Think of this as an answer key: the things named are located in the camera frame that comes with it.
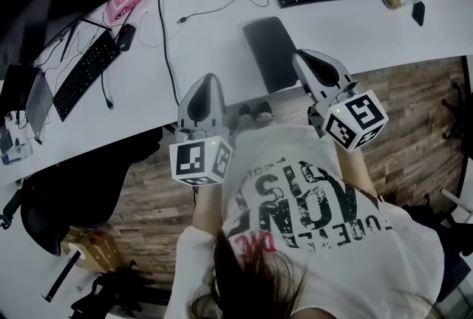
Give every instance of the dark hair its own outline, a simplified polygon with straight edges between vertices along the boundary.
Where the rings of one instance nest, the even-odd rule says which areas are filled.
[[[193,319],[288,319],[302,291],[303,279],[294,283],[290,262],[282,254],[268,263],[264,239],[255,243],[239,264],[223,232],[214,248],[214,277],[210,293],[190,304]]]

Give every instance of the computer mouse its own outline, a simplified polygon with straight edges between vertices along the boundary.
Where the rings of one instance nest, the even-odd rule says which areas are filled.
[[[128,51],[132,46],[133,37],[135,36],[136,27],[130,24],[124,24],[118,33],[117,46],[120,51]]]

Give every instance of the wooden floor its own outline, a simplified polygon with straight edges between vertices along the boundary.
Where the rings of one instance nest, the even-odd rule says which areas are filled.
[[[429,193],[436,211],[447,209],[449,202],[439,190],[456,191],[463,155],[459,140],[442,139],[453,116],[441,100],[457,105],[452,81],[464,87],[460,59],[396,66],[356,78],[375,91],[389,116],[378,138],[364,148],[378,193],[393,193],[397,205],[424,203]],[[307,123],[310,101],[301,89],[272,95],[270,101],[278,122]],[[167,150],[172,136],[164,134],[161,150],[129,169],[106,227],[125,261],[135,260],[142,275],[156,281],[155,287],[170,288],[176,242],[191,221],[194,203],[192,190],[170,177]]]

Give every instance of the white t-shirt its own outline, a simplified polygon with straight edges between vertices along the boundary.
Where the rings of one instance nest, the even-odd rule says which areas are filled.
[[[264,237],[268,255],[285,254],[295,276],[305,270],[296,311],[424,318],[424,303],[440,292],[443,251],[435,231],[342,181],[333,142],[309,126],[242,133],[222,190],[223,231],[237,256]],[[181,235],[166,319],[188,318],[188,304],[206,292],[213,245],[214,237],[195,227]]]

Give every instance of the sneaker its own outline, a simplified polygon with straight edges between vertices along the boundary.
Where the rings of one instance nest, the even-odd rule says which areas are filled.
[[[267,102],[265,100],[258,102],[258,105],[256,107],[256,111],[253,113],[253,115],[256,118],[261,113],[269,113],[269,114],[273,115],[273,108],[271,108],[271,104],[269,104],[269,102]]]
[[[249,106],[247,103],[243,103],[238,109],[238,117],[241,117],[243,115],[253,116],[253,111],[251,110],[251,106]]]

